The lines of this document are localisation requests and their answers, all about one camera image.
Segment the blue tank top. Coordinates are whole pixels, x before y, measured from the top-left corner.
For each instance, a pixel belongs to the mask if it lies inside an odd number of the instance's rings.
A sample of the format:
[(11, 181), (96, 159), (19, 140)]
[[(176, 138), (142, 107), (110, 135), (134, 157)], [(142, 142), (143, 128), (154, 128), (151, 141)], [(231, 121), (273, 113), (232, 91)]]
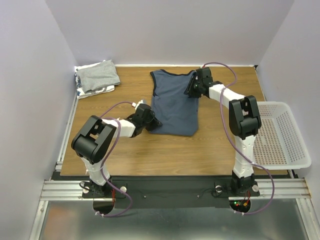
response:
[(199, 99), (185, 90), (195, 71), (176, 74), (159, 69), (150, 72), (153, 80), (151, 108), (162, 126), (150, 131), (156, 135), (193, 136), (198, 128)]

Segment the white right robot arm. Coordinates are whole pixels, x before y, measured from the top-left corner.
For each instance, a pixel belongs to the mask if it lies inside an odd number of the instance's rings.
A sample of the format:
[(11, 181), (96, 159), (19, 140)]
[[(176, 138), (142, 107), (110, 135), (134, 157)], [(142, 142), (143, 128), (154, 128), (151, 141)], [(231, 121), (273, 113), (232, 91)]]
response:
[(262, 126), (258, 103), (253, 95), (238, 94), (219, 81), (214, 81), (210, 68), (199, 68), (192, 75), (184, 92), (190, 98), (206, 96), (219, 102), (220, 113), (228, 109), (228, 125), (234, 136), (235, 164), (230, 189), (242, 195), (255, 185), (253, 148), (256, 135)]

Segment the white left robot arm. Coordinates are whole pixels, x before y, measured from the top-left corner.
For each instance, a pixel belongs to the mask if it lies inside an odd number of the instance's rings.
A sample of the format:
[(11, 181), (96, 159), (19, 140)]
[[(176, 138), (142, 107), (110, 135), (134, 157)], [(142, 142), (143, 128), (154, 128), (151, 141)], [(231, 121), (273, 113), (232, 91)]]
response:
[(105, 162), (119, 138), (134, 138), (143, 130), (151, 132), (163, 125), (149, 105), (140, 102), (132, 106), (135, 112), (124, 119), (90, 116), (73, 138), (71, 148), (81, 158), (89, 174), (89, 183), (80, 185), (83, 190), (99, 197), (108, 196), (112, 186), (108, 182), (111, 175)]

